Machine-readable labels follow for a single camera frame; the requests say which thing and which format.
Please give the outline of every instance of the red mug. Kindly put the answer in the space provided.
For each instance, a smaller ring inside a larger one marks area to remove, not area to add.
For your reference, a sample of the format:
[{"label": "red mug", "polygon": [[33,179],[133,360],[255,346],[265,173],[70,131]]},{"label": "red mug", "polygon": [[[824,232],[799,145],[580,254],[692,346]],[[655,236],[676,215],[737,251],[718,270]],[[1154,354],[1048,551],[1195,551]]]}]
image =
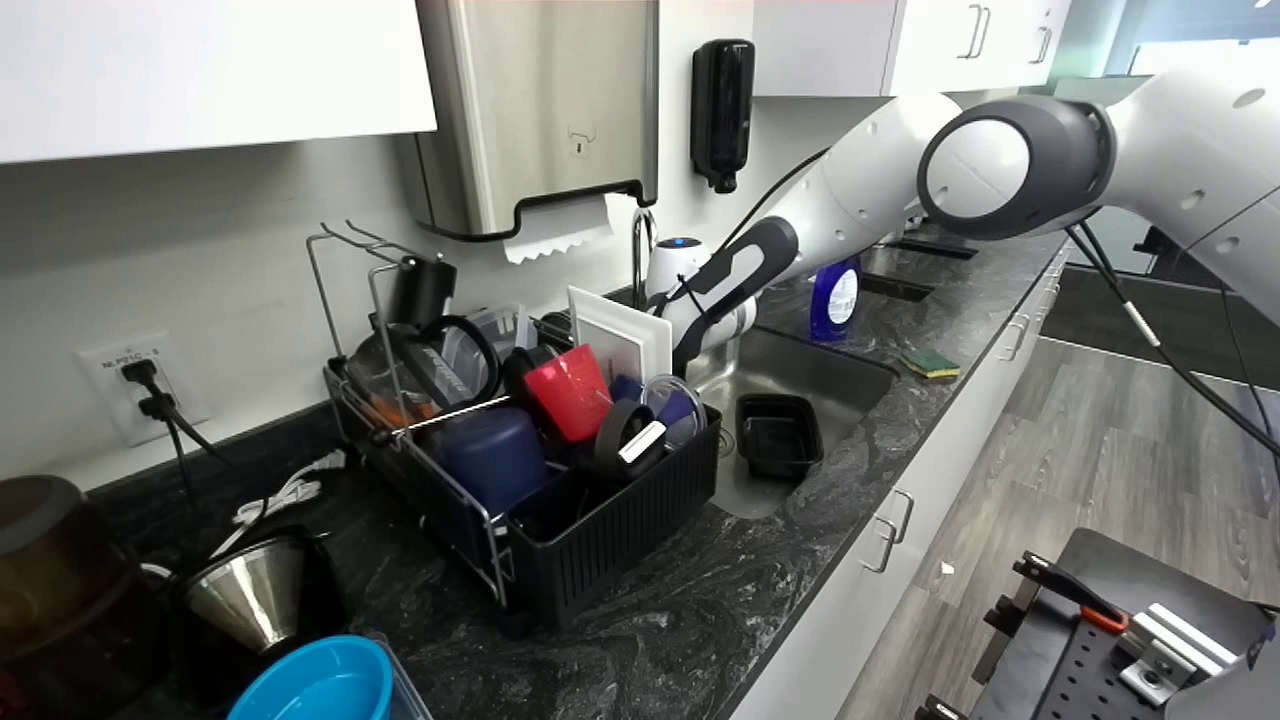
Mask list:
[{"label": "red mug", "polygon": [[523,370],[523,393],[543,407],[564,444],[587,444],[613,407],[602,364],[587,344]]}]

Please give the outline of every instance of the electrical outlet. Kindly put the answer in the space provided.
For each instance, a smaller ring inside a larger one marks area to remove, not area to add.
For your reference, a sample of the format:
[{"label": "electrical outlet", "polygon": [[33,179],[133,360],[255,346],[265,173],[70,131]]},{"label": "electrical outlet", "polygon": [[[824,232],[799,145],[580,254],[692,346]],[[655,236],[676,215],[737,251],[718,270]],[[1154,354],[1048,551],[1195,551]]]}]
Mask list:
[{"label": "electrical outlet", "polygon": [[80,364],[90,377],[103,407],[113,412],[113,422],[118,427],[123,444],[149,444],[157,434],[168,434],[168,427],[150,414],[143,414],[136,404],[149,395],[149,386],[127,384],[118,377],[123,364],[133,360],[150,360],[157,364],[157,384],[176,399],[176,407],[199,422],[204,412],[194,407],[194,386],[182,370],[182,364],[176,360],[171,344],[163,333],[149,333],[149,337],[127,337],[116,344],[98,344],[98,346],[83,346]]}]

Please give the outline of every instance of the stainless steel bowl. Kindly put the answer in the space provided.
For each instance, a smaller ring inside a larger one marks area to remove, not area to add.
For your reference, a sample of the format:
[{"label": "stainless steel bowl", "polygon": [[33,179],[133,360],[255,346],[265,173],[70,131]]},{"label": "stainless steel bowl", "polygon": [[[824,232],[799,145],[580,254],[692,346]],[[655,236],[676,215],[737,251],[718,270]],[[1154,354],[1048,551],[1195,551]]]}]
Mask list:
[{"label": "stainless steel bowl", "polygon": [[266,651],[301,631],[301,586],[302,549],[270,534],[194,572],[189,609],[244,647]]}]

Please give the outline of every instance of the backsplash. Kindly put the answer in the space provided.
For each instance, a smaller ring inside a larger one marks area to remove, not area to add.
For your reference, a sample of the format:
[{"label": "backsplash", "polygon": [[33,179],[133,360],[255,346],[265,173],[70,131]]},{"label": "backsplash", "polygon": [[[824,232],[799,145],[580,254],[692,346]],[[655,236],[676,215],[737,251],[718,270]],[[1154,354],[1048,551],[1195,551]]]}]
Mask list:
[{"label": "backsplash", "polygon": [[[746,34],[740,10],[696,15],[663,0],[658,236],[718,240],[796,158],[830,145],[871,100],[754,100],[750,157],[737,197],[686,173],[686,56]],[[60,472],[95,489],[168,459],[168,441],[123,448],[77,353],[168,333],[212,441],[325,399],[330,354],[302,236],[319,218],[445,251],[459,308],[552,308],[564,283],[629,283],[629,199],[598,240],[538,265],[501,247],[428,242],[404,206],[394,141],[325,141],[0,168],[0,476]],[[347,340],[364,326],[364,258],[325,251]]]}]

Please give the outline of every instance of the metal pot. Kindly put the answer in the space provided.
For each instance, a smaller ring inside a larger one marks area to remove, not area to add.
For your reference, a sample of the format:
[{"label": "metal pot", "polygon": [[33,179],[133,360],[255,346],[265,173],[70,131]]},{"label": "metal pot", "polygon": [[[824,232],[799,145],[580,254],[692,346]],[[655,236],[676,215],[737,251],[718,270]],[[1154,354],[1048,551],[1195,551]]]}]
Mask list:
[{"label": "metal pot", "polygon": [[103,715],[163,672],[158,604],[55,476],[0,478],[0,715]]}]

